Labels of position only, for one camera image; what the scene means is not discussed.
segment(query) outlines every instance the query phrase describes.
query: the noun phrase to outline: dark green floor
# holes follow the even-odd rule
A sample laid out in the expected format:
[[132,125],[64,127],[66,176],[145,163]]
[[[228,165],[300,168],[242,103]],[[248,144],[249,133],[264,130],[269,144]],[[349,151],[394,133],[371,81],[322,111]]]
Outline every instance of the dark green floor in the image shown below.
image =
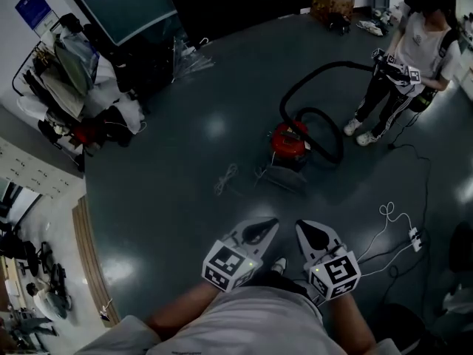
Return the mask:
[[[346,138],[345,158],[338,167],[314,155],[304,169],[309,180],[305,197],[261,181],[253,171],[269,153],[266,134],[280,122],[279,100],[299,79],[322,64],[351,60],[370,64],[371,52],[386,47],[353,25],[341,37],[327,32],[309,16],[271,21],[208,45],[203,52],[215,66],[174,82],[149,102],[147,129],[129,148],[108,143],[86,161],[86,183],[98,255],[115,307],[124,317],[145,317],[200,281],[203,258],[216,239],[239,221],[276,216],[281,228],[269,257],[290,259],[288,274],[301,277],[304,260],[294,223],[310,219],[332,226],[356,254],[384,226],[378,213],[392,201],[395,213],[406,212],[412,224],[422,219],[426,165],[411,149],[387,151],[400,130],[394,127],[376,145],[356,146]],[[311,105],[324,110],[342,127],[363,98],[370,74],[337,69],[320,75],[290,102],[289,109]],[[366,122],[375,123],[378,109]],[[410,114],[399,123],[406,123]],[[327,147],[330,133],[310,126]],[[473,191],[473,107],[462,91],[451,88],[422,114],[400,143],[416,145],[432,159],[426,226],[432,237],[432,270],[426,295],[426,319],[454,282],[448,270],[449,239],[458,222],[470,218]],[[214,184],[228,165],[239,176],[220,197]],[[407,239],[401,219],[373,246],[386,251]],[[391,256],[362,266],[382,268]],[[405,251],[396,261],[400,271],[421,253]],[[420,313],[426,262],[402,277],[387,301]],[[391,283],[388,273],[362,279],[354,295],[368,315]]]

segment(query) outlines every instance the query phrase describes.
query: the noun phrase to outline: white tile floor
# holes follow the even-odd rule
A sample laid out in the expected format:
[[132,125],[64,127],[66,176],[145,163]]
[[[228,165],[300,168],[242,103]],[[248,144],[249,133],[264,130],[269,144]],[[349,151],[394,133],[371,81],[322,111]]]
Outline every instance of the white tile floor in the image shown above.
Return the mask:
[[[54,325],[59,337],[40,336],[51,354],[73,354],[106,331],[86,284],[75,241],[72,209],[77,206],[78,199],[84,196],[85,191],[85,181],[82,180],[54,203],[43,197],[21,223],[21,237],[33,242],[36,249],[40,249],[42,241],[47,241],[55,263],[60,263],[66,270],[66,288],[72,298],[72,311],[65,321]],[[28,308],[34,308],[33,299],[25,290],[26,284],[34,281],[33,277],[28,271],[26,277],[21,274],[19,276]]]

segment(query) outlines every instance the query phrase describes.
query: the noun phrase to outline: black pants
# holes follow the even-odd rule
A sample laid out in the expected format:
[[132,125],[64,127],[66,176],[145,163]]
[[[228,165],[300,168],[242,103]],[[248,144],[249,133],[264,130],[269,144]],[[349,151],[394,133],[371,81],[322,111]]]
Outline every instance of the black pants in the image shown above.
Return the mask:
[[284,291],[301,294],[302,296],[310,300],[306,288],[295,284],[294,281],[283,277],[279,272],[276,271],[268,271],[263,272],[261,274],[256,274],[253,279],[251,279],[248,283],[245,284],[245,286],[278,288]]
[[363,122],[388,93],[389,99],[379,115],[379,122],[371,131],[376,138],[389,130],[401,113],[409,107],[412,98],[402,95],[384,76],[375,76],[371,79],[367,94],[356,111],[356,119]]

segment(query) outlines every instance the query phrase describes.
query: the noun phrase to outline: white cube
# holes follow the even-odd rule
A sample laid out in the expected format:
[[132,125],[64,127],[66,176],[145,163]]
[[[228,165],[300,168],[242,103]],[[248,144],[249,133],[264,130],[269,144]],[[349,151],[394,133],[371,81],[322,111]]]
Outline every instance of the white cube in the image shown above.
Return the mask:
[[202,277],[222,291],[229,292],[249,281],[261,265],[261,261],[251,259],[242,249],[227,246],[218,240],[205,257]]
[[353,251],[312,266],[309,270],[309,283],[326,300],[335,299],[355,289],[360,277],[360,268]]

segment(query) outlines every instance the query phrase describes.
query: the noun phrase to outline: brown box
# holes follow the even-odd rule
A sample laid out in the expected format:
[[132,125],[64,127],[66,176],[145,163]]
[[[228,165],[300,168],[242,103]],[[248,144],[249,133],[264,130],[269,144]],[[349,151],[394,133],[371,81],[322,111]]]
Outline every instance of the brown box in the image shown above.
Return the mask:
[[312,0],[310,14],[326,25],[329,13],[341,13],[351,22],[354,5],[355,0]]

